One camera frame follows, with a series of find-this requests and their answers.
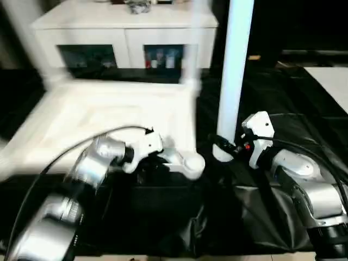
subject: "black tablecloth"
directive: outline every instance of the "black tablecloth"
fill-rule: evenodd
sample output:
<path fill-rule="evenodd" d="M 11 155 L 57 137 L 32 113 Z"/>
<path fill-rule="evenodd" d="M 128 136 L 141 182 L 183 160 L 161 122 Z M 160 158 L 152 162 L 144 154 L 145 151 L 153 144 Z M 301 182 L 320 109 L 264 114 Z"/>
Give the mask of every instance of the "black tablecloth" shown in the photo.
<path fill-rule="evenodd" d="M 12 73 L 21 78 L 21 71 Z M 247 163 L 221 164 L 212 157 L 207 136 L 216 131 L 221 79 L 206 74 L 202 83 L 196 117 L 197 149 L 207 166 L 202 178 L 190 182 L 161 169 L 112 176 L 91 202 L 92 212 L 80 228 L 78 254 L 177 257 L 312 249 L 290 197 L 274 180 L 262 171 L 251 170 Z M 0 122 L 0 135 L 13 135 L 42 96 L 39 77 L 33 76 L 26 85 L 22 86 L 23 92 L 32 102 L 22 104 L 22 100 L 16 113 L 5 123 Z M 8 114 L 6 109 L 3 106 L 3 115 Z M 310 148 L 348 173 L 344 165 L 348 163 L 348 116 L 304 69 L 248 68 L 239 122 L 260 110 L 269 113 L 277 138 Z M 4 245 L 34 176 L 19 173 L 0 184 L 0 238 Z M 48 175 L 42 180 L 24 216 L 35 212 L 62 177 Z"/>

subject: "cabinet top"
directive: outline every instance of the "cabinet top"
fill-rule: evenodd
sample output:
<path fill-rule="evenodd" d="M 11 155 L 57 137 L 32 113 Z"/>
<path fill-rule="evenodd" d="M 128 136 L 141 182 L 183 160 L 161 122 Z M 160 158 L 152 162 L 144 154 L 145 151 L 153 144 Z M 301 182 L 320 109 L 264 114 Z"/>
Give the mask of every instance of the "cabinet top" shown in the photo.
<path fill-rule="evenodd" d="M 203 27 L 215 28 L 218 22 L 205 7 L 199 14 Z M 34 29 L 88 28 L 188 28 L 192 12 L 189 3 L 156 4 L 151 11 L 131 14 L 125 4 L 96 3 L 92 0 L 66 0 L 37 19 Z"/>

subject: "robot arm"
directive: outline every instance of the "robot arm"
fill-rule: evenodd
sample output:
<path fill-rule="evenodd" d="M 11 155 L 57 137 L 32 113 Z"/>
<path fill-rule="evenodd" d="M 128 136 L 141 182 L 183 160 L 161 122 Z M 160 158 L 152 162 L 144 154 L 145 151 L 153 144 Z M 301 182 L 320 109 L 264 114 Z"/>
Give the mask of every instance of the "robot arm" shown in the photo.
<path fill-rule="evenodd" d="M 348 260 L 348 218 L 331 174 L 322 173 L 306 155 L 273 147 L 274 129 L 267 112 L 251 115 L 242 128 L 243 144 L 234 147 L 223 140 L 225 145 L 220 147 L 235 157 L 247 151 L 251 168 L 261 168 L 275 177 L 292 198 L 317 260 Z"/>
<path fill-rule="evenodd" d="M 9 246 L 7 260 L 73 260 L 77 229 L 110 167 L 132 173 L 152 153 L 165 158 L 170 171 L 180 171 L 190 179 L 198 178 L 205 167 L 197 153 L 163 148 L 155 132 L 129 146 L 108 136 L 99 137 L 81 153 L 63 183 L 46 198 L 13 246 Z"/>

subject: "black cable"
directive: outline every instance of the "black cable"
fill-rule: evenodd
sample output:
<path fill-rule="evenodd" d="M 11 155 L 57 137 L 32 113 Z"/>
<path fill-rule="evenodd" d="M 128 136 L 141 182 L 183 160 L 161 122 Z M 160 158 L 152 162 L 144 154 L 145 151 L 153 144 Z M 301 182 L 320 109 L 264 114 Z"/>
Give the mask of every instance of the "black cable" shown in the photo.
<path fill-rule="evenodd" d="M 24 206 L 26 204 L 26 202 L 28 201 L 28 198 L 30 196 L 30 193 L 32 192 L 32 190 L 34 189 L 34 187 L 36 186 L 36 184 L 39 182 L 39 180 L 50 170 L 50 168 L 61 158 L 63 157 L 65 154 L 67 154 L 68 152 L 70 152 L 71 150 L 74 150 L 75 148 L 79 147 L 80 145 L 82 145 L 83 143 L 87 142 L 87 141 L 90 141 L 92 139 L 95 139 L 95 138 L 98 138 L 99 136 L 102 136 L 102 135 L 106 135 L 110 132 L 115 132 L 115 131 L 121 131 L 123 129 L 143 129 L 145 131 L 151 131 L 150 129 L 148 128 L 145 128 L 145 127 L 142 127 L 142 126 L 132 126 L 132 125 L 129 125 L 129 126 L 121 126 L 121 127 L 117 127 L 117 128 L 113 128 L 113 129 L 110 129 L 110 130 L 107 130 L 107 131 L 104 131 L 104 132 L 101 132 L 99 134 L 96 134 L 92 137 L 89 137 L 89 138 L 86 138 L 82 141 L 80 141 L 79 143 L 67 148 L 65 151 L 63 151 L 62 153 L 60 153 L 53 161 L 51 161 L 41 172 L 40 174 L 34 179 L 34 181 L 32 182 L 32 184 L 30 185 L 24 199 L 23 199 L 23 202 L 17 212 L 17 216 L 16 216 L 16 219 L 15 219 L 15 222 L 12 226 L 12 230 L 11 230 L 11 234 L 10 234 L 10 239 L 9 239 L 9 242 L 8 242 L 8 245 L 7 245 L 7 249 L 6 249 L 6 254 L 5 254 L 5 257 L 4 257 L 4 261 L 7 261 L 8 260 L 8 256 L 9 256 L 9 253 L 10 253 L 10 249 L 11 249 L 11 245 L 12 245 L 12 241 L 13 241 L 13 238 L 14 238 L 14 234 L 15 234 L 15 231 L 16 231 L 16 227 L 18 225 L 18 221 L 20 219 L 20 216 L 23 212 L 23 209 L 24 209 Z"/>
<path fill-rule="evenodd" d="M 293 143 L 291 141 L 286 141 L 286 140 L 280 140 L 280 139 L 273 139 L 270 137 L 263 137 L 263 136 L 256 136 L 255 139 L 259 139 L 259 140 L 272 140 L 274 142 L 278 142 L 280 144 L 285 144 L 288 146 L 291 146 L 293 148 L 298 148 L 306 153 L 308 153 L 311 157 L 313 157 L 314 160 L 320 162 L 324 167 L 327 168 L 327 170 L 331 173 L 332 177 L 334 178 L 335 182 L 337 183 L 337 188 L 341 194 L 342 200 L 343 200 L 343 206 L 344 209 L 346 210 L 346 213 L 348 213 L 348 198 L 347 198 L 347 194 L 344 190 L 344 187 L 342 185 L 342 181 L 341 179 L 344 181 L 344 184 L 348 185 L 348 178 L 345 177 L 344 175 L 340 175 L 339 172 L 336 171 L 336 169 L 333 167 L 332 164 L 326 162 L 325 160 L 323 160 L 321 157 L 319 157 L 316 153 L 314 153 L 313 151 L 299 145 L 296 143 Z"/>
<path fill-rule="evenodd" d="M 103 212 L 103 215 L 102 215 L 102 221 L 101 222 L 104 221 L 105 215 L 107 214 L 107 212 L 109 210 L 109 206 L 110 206 L 110 202 L 111 202 L 111 198 L 112 198 L 113 193 L 114 193 L 114 188 L 111 188 L 111 191 L 110 191 L 109 196 L 108 196 L 108 201 L 105 204 L 105 208 L 104 208 L 104 212 Z"/>

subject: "white table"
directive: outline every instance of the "white table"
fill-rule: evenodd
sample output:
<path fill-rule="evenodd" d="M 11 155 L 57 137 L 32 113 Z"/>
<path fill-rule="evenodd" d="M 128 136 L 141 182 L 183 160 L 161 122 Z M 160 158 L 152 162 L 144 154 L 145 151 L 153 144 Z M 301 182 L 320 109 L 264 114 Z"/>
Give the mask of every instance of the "white table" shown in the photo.
<path fill-rule="evenodd" d="M 0 150 L 0 181 L 15 172 L 39 172 L 72 144 L 125 125 L 153 127 L 165 143 L 170 139 L 179 151 L 196 150 L 197 83 L 78 81 L 81 88 L 67 82 L 48 91 Z M 144 131 L 128 129 L 110 135 L 131 143 Z M 67 172 L 88 144 L 64 156 L 52 172 Z"/>
<path fill-rule="evenodd" d="M 348 113 L 348 68 L 306 67 L 305 69 Z"/>

